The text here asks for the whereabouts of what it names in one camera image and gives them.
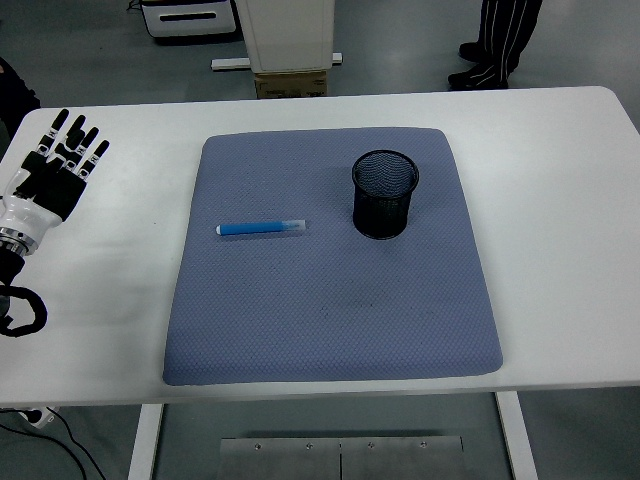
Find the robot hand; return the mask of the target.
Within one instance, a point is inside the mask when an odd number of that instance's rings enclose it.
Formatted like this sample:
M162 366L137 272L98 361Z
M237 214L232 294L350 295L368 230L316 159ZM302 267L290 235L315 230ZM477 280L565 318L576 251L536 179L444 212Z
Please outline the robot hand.
M110 147L84 115L69 116L67 109L58 113L2 196L1 236L27 249L69 218Z

